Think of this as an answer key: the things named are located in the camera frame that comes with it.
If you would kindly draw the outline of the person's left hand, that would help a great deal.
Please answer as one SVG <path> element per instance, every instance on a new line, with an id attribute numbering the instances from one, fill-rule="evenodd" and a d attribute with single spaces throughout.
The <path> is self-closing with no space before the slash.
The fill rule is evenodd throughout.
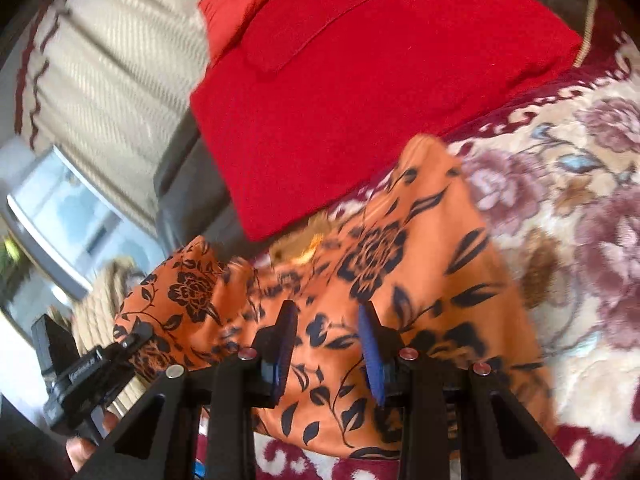
<path id="1" fill-rule="evenodd" d="M 104 434 L 109 434 L 119 423 L 119 418 L 111 411 L 103 412 L 102 427 Z M 66 454 L 70 459 L 74 471 L 80 471 L 81 467 L 96 450 L 96 445 L 90 440 L 81 437 L 72 437 L 66 441 Z"/>

